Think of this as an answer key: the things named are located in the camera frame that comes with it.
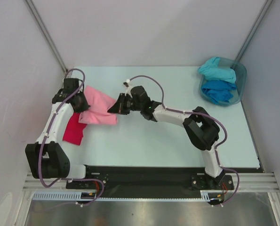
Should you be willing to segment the pink t shirt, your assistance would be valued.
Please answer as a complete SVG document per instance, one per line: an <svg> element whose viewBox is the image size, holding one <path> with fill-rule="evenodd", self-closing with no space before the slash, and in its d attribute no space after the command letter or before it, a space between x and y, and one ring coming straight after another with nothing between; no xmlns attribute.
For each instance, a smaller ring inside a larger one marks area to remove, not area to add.
<svg viewBox="0 0 280 226"><path fill-rule="evenodd" d="M91 86L85 87L84 95L90 107L80 114L79 123L95 125L117 124L116 115L108 113L108 110L115 104L115 99Z"/></svg>

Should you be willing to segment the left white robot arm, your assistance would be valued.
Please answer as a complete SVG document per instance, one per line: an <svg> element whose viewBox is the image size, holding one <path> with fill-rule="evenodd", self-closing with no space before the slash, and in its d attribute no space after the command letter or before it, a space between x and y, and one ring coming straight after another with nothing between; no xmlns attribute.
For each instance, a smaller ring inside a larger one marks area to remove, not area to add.
<svg viewBox="0 0 280 226"><path fill-rule="evenodd" d="M52 98L51 114L39 138L27 144L25 154L32 176L39 179L68 178L88 188L93 176L86 172L83 164L72 163L69 159L66 142L63 140L69 120L74 113L89 109L84 92L84 81L78 78L65 78L64 87Z"/></svg>

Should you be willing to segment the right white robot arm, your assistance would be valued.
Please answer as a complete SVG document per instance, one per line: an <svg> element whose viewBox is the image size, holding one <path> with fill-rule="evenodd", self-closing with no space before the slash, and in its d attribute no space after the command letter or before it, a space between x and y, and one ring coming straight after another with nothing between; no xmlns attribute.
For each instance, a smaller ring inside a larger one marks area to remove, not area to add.
<svg viewBox="0 0 280 226"><path fill-rule="evenodd" d="M184 128L191 143L201 150L207 185L217 189L223 184L225 172L216 151L220 128L204 108L197 107L192 113L169 110L161 102L151 100L143 86L129 86L107 112L128 115L131 111L139 111L148 121L167 122Z"/></svg>

